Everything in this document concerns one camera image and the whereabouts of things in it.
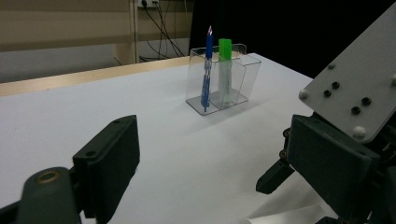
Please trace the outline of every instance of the blue pen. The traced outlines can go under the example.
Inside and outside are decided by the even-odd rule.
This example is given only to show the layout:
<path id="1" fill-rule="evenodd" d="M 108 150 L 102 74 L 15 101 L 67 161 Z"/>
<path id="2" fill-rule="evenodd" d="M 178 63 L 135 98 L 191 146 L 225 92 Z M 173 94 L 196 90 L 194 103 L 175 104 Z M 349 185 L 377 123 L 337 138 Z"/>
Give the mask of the blue pen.
<path id="1" fill-rule="evenodd" d="M 212 26 L 209 26 L 206 36 L 206 51 L 205 51 L 205 76 L 202 85 L 201 105 L 206 108 L 210 106 L 209 93 L 210 93 L 210 70 L 212 68 L 212 53 L 213 53 L 213 35 Z"/>

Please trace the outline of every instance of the green cap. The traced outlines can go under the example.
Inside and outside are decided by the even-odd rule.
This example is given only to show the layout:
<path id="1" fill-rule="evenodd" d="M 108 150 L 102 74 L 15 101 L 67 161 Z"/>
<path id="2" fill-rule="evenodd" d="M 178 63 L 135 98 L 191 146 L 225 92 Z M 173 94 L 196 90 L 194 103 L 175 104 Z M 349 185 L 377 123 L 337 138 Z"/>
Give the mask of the green cap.
<path id="1" fill-rule="evenodd" d="M 219 56 L 220 60 L 231 60 L 231 55 L 233 52 L 233 46 L 231 39 L 221 38 L 219 39 Z"/>

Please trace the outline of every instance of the table surface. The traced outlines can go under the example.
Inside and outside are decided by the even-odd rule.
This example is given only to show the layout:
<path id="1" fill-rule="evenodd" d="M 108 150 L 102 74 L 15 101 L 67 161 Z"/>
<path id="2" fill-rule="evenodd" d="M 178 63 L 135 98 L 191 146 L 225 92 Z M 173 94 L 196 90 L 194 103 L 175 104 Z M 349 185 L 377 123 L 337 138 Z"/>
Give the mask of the table surface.
<path id="1" fill-rule="evenodd" d="M 262 64 L 249 101 L 207 116 L 185 102 L 188 57 L 0 84 L 0 207 L 20 199 L 30 175 L 71 168 L 128 115 L 137 116 L 141 162 L 110 223 L 247 223 L 323 204 L 296 172 L 270 195 L 255 191 L 291 116 L 312 114 L 298 99 L 311 79 L 250 56 Z"/>

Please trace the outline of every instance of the green marker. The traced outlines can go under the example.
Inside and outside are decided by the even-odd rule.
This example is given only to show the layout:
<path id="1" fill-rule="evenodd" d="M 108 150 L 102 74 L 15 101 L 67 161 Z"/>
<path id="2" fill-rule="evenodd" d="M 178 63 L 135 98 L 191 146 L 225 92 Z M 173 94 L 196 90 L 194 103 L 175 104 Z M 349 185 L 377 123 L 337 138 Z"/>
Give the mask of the green marker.
<path id="1" fill-rule="evenodd" d="M 232 53 L 231 39 L 219 39 L 219 99 L 221 107 L 229 106 L 233 102 L 232 97 Z"/>

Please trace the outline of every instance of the power outlet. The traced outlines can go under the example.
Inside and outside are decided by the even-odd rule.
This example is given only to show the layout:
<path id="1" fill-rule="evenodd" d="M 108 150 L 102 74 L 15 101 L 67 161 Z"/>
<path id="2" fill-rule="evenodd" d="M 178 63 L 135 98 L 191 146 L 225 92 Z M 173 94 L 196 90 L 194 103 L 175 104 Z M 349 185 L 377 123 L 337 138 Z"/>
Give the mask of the power outlet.
<path id="1" fill-rule="evenodd" d="M 160 0 L 146 0 L 147 7 L 157 7 L 157 4 L 160 4 Z M 143 7 L 142 0 L 137 0 L 137 6 Z"/>

